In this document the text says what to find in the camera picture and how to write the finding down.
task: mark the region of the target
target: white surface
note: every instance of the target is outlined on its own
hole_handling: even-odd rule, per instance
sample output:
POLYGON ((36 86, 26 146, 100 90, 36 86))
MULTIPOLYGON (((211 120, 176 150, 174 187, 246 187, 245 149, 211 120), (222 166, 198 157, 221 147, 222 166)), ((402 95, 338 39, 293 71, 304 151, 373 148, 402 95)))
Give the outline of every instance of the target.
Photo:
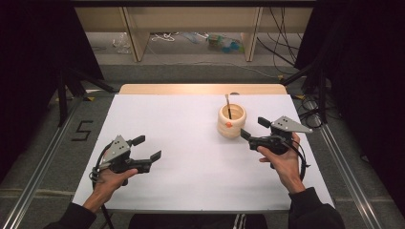
MULTIPOLYGON (((289 95, 232 95, 244 106, 245 129, 253 136, 269 135, 257 123, 286 115, 299 122, 289 95)), ((288 210, 288 191, 261 155, 241 137, 225 138, 217 131, 223 95, 135 95, 114 98, 93 154, 77 188, 74 202, 92 192, 88 177, 104 147, 117 135, 126 140, 146 135, 132 147, 130 158, 145 159, 161 150, 149 174, 135 175, 106 204, 111 210, 140 212, 257 212, 288 210)), ((333 206, 304 134, 301 145, 310 167, 304 184, 315 187, 321 201, 333 206)))

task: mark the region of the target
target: floor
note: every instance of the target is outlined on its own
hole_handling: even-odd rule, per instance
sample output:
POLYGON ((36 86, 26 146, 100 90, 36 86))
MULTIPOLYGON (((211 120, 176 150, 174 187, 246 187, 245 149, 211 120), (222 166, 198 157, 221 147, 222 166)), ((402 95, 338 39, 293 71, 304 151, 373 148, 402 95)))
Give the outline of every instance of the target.
MULTIPOLYGON (((239 34, 216 33, 240 40, 239 34)), ((293 62, 290 49, 275 43, 278 34, 260 34, 259 39, 271 50, 293 62)), ((235 79, 240 82, 277 83, 289 73, 295 73, 289 63, 275 56, 259 42, 252 62, 246 62, 243 52, 223 52, 209 47, 205 38, 195 33, 170 34, 163 40, 151 34, 148 48, 141 62, 135 63, 125 47, 120 47, 121 33, 88 33, 96 59, 105 76, 105 82, 119 88, 124 83, 166 82, 176 75, 180 82, 211 82, 235 79)), ((288 34, 288 43, 298 52, 300 34, 288 34)), ((305 78, 288 85, 289 94, 301 94, 300 86, 305 78)), ((84 82, 87 90, 97 87, 84 82)), ((38 175, 38 164, 46 164, 33 195, 28 196, 27 209, 17 218, 18 228, 41 228, 50 221, 58 220, 75 194, 75 188, 83 174, 103 120, 113 100, 112 94, 89 91, 85 99, 72 97, 69 100, 71 119, 61 130, 57 128, 57 96, 50 101, 49 112, 43 124, 31 139, 31 147, 14 163, 9 174, 0 185, 0 222, 6 223, 8 214, 15 209, 18 200, 33 183, 32 175, 38 175), (81 133, 81 126, 91 133, 81 133)), ((298 114, 316 106, 316 94, 309 94, 307 100, 294 99, 298 114)), ((405 220, 398 212, 387 190, 378 179, 352 137, 345 120, 329 94, 328 124, 308 135, 321 174, 342 215, 347 228, 405 228, 405 220)), ((309 125, 318 125, 319 119, 311 116, 304 119, 309 125)), ((126 228, 132 215, 116 213, 112 219, 116 228, 126 228)), ((266 213, 268 228, 287 228, 287 213, 266 213)), ((103 216, 92 228, 103 228, 103 216)))

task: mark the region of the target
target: printed number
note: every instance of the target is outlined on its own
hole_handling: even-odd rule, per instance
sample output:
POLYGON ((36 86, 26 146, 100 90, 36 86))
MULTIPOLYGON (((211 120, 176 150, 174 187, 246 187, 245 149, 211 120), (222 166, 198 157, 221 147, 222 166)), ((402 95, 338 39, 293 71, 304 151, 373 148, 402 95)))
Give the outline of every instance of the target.
POLYGON ((77 127, 76 132, 77 133, 86 133, 86 136, 84 138, 73 138, 72 141, 87 141, 87 137, 89 137, 89 134, 92 131, 84 131, 84 130, 80 130, 81 129, 81 125, 83 125, 83 123, 93 123, 92 120, 83 120, 80 122, 80 124, 77 127))

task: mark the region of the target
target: metal rail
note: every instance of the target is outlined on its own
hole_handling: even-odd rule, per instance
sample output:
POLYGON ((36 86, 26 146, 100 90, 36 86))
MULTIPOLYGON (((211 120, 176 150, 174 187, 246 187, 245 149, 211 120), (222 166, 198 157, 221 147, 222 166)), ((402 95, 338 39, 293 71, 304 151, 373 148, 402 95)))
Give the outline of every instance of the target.
MULTIPOLYGON (((312 109, 315 109, 313 102, 309 104, 312 109)), ((343 180, 348 186, 349 192, 352 195, 352 199, 357 206, 357 209, 364 220, 367 228, 369 229, 382 229, 382 226, 375 214, 375 211, 370 204, 369 200, 366 197, 366 194, 363 192, 359 182, 357 181, 351 166, 348 161, 345 159, 342 151, 340 150, 339 145, 333 137, 333 134, 330 131, 328 124, 322 124, 320 127, 322 137, 325 139, 325 142, 330 149, 330 154, 333 157, 333 160, 339 169, 340 174, 342 175, 343 180)))
POLYGON ((20 198, 16 201, 14 207, 9 213, 8 219, 6 220, 5 225, 3 226, 4 229, 14 229, 18 228, 21 220, 23 219, 25 213, 30 206, 33 196, 35 195, 36 190, 38 189, 43 177, 45 176, 49 165, 53 161, 53 157, 55 152, 57 151, 63 136, 66 133, 69 124, 71 123, 72 117, 81 103, 82 98, 76 97, 74 99, 72 108, 69 111, 67 119, 65 120, 64 124, 61 127, 56 129, 55 134, 53 135, 53 139, 51 140, 45 154, 42 156, 41 160, 39 161, 38 165, 36 166, 35 171, 33 172, 30 181, 24 188, 20 198))

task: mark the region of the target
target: gray floor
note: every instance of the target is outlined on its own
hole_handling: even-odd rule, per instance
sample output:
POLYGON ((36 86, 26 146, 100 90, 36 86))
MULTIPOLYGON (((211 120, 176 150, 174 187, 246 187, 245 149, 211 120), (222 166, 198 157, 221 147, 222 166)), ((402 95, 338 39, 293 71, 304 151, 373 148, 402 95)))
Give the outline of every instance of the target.
MULTIPOLYGON (((224 34, 240 39, 238 34, 224 34)), ((273 55, 257 43, 252 62, 245 62, 242 52, 224 53, 210 49, 208 43, 199 36, 194 36, 198 43, 186 38, 189 34, 173 35, 175 41, 150 41, 143 60, 135 63, 132 55, 117 53, 113 40, 119 39, 117 33, 88 33, 94 47, 97 61, 105 76, 105 82, 119 87, 124 83, 277 83, 279 76, 288 76, 279 70, 294 73, 285 61, 273 55)), ((271 49, 275 47, 267 34, 260 34, 260 39, 271 49)), ((299 47, 297 34, 289 34, 291 46, 299 47)), ((287 49, 278 46, 277 52, 292 61, 287 49)), ((300 94, 300 86, 304 79, 288 85, 290 94, 300 94)), ((86 89, 96 89, 85 83, 86 89)), ((82 177, 88 158, 93 151, 98 133, 107 115, 113 94, 105 92, 89 93, 91 99, 75 98, 69 102, 71 108, 77 107, 72 115, 66 133, 55 151, 54 158, 36 190, 35 196, 27 212, 24 214, 19 228, 42 228, 50 221, 58 220, 67 204, 75 194, 75 189, 82 177), (91 131, 86 141, 73 141, 74 138, 85 137, 85 133, 77 133, 82 121, 82 129, 91 131)), ((298 113, 305 110, 301 100, 294 100, 298 113)), ((339 117, 332 98, 328 99, 328 126, 348 162, 359 187, 372 206, 380 228, 405 228, 405 220, 397 210, 387 190, 382 185, 373 168, 360 158, 361 151, 346 126, 345 120, 339 117)), ((30 148, 13 164, 12 169, 0 185, 0 222, 2 225, 8 218, 15 202, 30 182, 30 178, 40 162, 44 152, 57 131, 58 105, 56 96, 50 101, 49 111, 43 118, 42 125, 31 139, 30 148)), ((325 141, 321 129, 308 135, 309 144, 321 174, 330 191, 336 209, 342 215, 347 228, 371 228, 361 215, 350 187, 342 177, 330 146, 325 141)), ((116 228, 126 228, 130 213, 114 213, 113 223, 116 228)), ((287 213, 266 213, 268 228, 287 228, 287 213)), ((92 228, 101 228, 103 216, 99 215, 92 228)))

